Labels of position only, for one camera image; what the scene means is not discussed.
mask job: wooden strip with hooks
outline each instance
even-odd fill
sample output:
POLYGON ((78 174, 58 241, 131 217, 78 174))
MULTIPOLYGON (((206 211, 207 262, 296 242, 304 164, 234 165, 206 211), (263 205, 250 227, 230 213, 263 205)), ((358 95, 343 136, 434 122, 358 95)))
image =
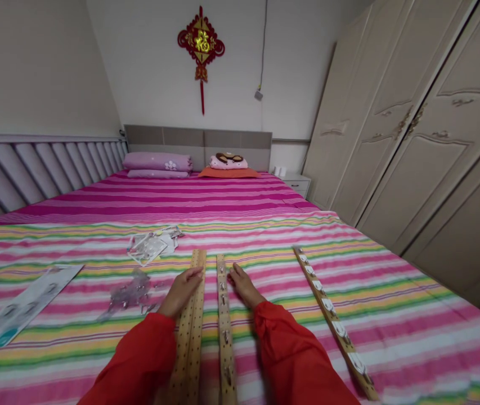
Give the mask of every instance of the wooden strip with hooks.
POLYGON ((219 362, 221 364, 222 405, 237 404, 236 371, 232 350, 232 327, 228 300, 227 266, 225 256, 217 255, 217 299, 219 314, 219 362))
POLYGON ((362 390, 364 391, 367 398, 370 401, 378 401, 379 396, 375 391, 373 381, 367 374, 365 365, 359 360, 359 357, 356 354, 356 348, 354 347, 354 344, 350 340, 344 327, 341 325, 339 316, 337 315, 335 308, 331 303, 331 300, 324 292, 321 282, 315 275, 315 271, 310 266, 303 249, 299 246, 293 246, 293 249, 296 258, 298 259, 298 263, 302 267, 303 273, 306 275, 307 281, 311 286, 311 290, 313 290, 313 294, 315 295, 315 298, 318 302, 318 306, 320 307, 324 317, 326 318, 331 333, 334 335, 337 342, 339 343, 339 349, 343 354, 349 370, 351 371, 352 375, 359 383, 359 385, 362 387, 362 390))
POLYGON ((206 280, 205 250, 193 250, 191 267, 198 266, 204 267, 202 282, 189 299, 178 321, 176 363, 171 374, 167 401, 172 405, 198 403, 204 283, 206 280))

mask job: wardrobe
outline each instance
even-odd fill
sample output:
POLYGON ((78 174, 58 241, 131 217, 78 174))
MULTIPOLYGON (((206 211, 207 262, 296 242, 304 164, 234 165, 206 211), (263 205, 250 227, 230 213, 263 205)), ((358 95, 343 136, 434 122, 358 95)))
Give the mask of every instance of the wardrobe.
POLYGON ((480 307, 480 0, 377 0, 340 36, 308 200, 480 307))

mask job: wall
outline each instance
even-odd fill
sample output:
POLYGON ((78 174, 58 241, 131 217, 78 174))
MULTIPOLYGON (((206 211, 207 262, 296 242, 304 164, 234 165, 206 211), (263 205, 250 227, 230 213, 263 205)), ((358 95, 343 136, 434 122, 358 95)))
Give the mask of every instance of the wall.
POLYGON ((83 0, 0 0, 0 133, 118 136, 83 0))
MULTIPOLYGON (((341 28, 371 0, 270 0, 262 102, 264 0, 87 0, 124 124, 272 131, 311 137, 341 28), (195 61, 177 44, 199 4, 225 44, 208 65, 205 115, 195 61)), ((299 171, 306 145, 274 145, 272 163, 299 171)))

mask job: white nightstand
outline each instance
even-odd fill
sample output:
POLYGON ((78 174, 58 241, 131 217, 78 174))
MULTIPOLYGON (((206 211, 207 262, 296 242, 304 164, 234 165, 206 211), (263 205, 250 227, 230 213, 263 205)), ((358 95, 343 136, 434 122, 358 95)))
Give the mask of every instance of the white nightstand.
POLYGON ((309 190, 309 185, 311 184, 311 179, 309 177, 296 173, 287 173, 279 178, 302 197, 305 198, 307 196, 307 190, 309 190))

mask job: orange pillow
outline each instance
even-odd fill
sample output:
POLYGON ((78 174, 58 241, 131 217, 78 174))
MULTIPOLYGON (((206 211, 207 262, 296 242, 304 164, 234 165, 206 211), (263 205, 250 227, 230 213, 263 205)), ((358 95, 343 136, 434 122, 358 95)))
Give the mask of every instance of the orange pillow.
POLYGON ((199 177, 218 177, 218 178, 241 178, 241 177, 260 177, 261 174, 255 172, 253 169, 230 169, 218 170, 206 166, 199 177))

